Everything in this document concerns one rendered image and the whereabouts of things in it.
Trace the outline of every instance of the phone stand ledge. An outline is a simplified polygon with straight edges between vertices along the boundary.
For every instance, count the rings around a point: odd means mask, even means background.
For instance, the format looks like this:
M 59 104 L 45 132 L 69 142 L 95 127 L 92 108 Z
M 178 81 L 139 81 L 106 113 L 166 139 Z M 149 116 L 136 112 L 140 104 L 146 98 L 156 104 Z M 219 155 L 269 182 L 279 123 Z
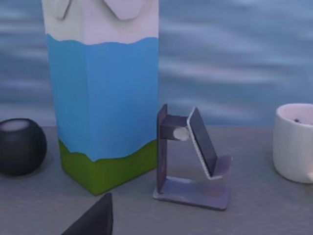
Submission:
M 219 156 L 212 180 L 206 182 L 167 176 L 167 142 L 181 140 L 173 134 L 177 128 L 187 129 L 187 117 L 168 115 L 165 104 L 157 116 L 157 183 L 153 198 L 225 211 L 230 201 L 231 190 L 226 175 L 230 172 L 232 157 Z

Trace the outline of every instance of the rippling water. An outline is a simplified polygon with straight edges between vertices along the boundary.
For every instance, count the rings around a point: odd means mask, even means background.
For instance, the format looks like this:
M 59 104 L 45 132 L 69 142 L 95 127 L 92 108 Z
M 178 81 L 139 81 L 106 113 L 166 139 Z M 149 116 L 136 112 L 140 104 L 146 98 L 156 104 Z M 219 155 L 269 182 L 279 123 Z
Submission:
M 160 0 L 160 101 L 208 124 L 271 125 L 313 103 L 313 2 Z M 55 123 L 40 0 L 0 2 L 0 119 Z

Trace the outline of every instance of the table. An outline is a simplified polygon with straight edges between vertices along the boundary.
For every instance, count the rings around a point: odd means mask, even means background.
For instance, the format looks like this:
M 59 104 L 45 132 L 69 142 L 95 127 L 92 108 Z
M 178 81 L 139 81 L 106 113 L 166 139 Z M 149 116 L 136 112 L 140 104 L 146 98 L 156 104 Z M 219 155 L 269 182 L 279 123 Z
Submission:
M 210 127 L 217 152 L 234 156 L 227 211 L 152 198 L 155 170 L 112 190 L 114 235 L 307 235 L 313 233 L 313 186 L 279 176 L 271 161 L 271 130 Z M 99 196 L 61 170 L 56 130 L 45 128 L 48 156 L 40 172 L 0 175 L 0 235 L 59 235 Z M 169 174 L 205 180 L 190 142 L 171 142 Z

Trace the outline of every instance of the mug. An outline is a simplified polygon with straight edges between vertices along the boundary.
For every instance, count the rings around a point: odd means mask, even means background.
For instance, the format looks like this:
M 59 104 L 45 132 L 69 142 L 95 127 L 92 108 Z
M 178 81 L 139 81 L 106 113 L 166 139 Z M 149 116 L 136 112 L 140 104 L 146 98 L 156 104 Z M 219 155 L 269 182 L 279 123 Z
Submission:
M 286 179 L 313 183 L 313 104 L 286 104 L 276 110 L 273 163 Z

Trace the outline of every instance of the carton top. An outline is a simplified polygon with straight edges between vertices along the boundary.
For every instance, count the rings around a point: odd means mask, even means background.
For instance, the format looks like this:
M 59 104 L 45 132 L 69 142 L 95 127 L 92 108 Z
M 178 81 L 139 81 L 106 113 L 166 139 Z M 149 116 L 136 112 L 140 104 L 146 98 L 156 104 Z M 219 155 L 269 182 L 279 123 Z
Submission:
M 50 0 L 50 10 L 53 17 L 63 20 L 72 0 Z M 147 0 L 102 0 L 103 4 L 121 21 L 135 19 L 139 16 Z

